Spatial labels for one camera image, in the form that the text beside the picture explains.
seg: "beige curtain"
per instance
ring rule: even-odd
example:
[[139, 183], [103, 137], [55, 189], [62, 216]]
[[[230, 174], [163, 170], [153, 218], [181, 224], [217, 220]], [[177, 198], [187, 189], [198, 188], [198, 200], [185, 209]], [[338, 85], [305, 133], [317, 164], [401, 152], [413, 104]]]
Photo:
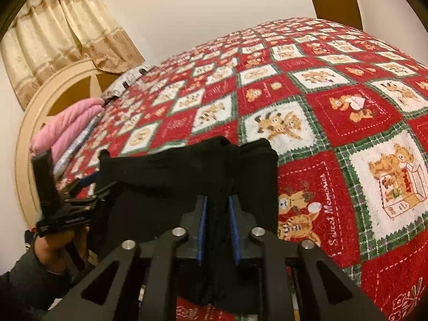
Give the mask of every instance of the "beige curtain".
[[98, 69], [113, 73], [144, 62], [102, 0], [28, 0], [1, 52], [23, 108], [44, 81], [79, 59], [89, 57]]

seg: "checkered blanket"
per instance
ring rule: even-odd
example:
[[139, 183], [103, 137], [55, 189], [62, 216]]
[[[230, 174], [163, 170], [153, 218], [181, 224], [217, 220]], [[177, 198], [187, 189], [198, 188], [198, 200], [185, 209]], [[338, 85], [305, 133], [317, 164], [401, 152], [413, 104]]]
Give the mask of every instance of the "checkered blanket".
[[310, 238], [401, 320], [428, 278], [428, 69], [367, 33], [293, 18], [164, 61], [116, 102], [62, 185], [98, 152], [152, 154], [223, 135], [279, 156], [278, 235]]

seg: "human hand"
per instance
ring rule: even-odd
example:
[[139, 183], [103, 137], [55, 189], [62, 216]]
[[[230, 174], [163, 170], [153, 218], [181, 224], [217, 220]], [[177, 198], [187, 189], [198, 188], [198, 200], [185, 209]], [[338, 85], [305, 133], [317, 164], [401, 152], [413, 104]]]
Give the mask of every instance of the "human hand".
[[37, 237], [34, 243], [34, 252], [48, 271], [53, 273], [62, 273], [67, 268], [67, 263], [64, 257], [64, 246], [72, 242], [80, 257], [84, 260], [88, 258], [88, 249], [86, 246], [86, 238], [88, 235], [88, 227], [79, 229], [68, 229], [61, 233], [52, 233], [43, 238]]

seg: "white wall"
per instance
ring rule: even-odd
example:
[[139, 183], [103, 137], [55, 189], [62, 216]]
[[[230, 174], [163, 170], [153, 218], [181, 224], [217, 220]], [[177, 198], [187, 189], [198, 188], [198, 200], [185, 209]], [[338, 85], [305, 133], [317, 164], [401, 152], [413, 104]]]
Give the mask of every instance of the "white wall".
[[358, 0], [364, 31], [428, 65], [428, 33], [406, 0]]
[[315, 17], [311, 0], [104, 0], [150, 62], [261, 22]]
[[24, 253], [24, 224], [14, 182], [14, 153], [23, 111], [7, 77], [0, 55], [0, 274]]

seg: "gray sleeve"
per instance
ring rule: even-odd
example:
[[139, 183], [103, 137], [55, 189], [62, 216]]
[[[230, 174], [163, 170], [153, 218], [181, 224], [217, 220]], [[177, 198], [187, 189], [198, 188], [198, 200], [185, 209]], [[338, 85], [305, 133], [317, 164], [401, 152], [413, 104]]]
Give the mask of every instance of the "gray sleeve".
[[48, 310], [55, 298], [62, 298], [70, 288], [69, 276], [48, 272], [36, 257], [33, 246], [1, 279], [23, 309]]

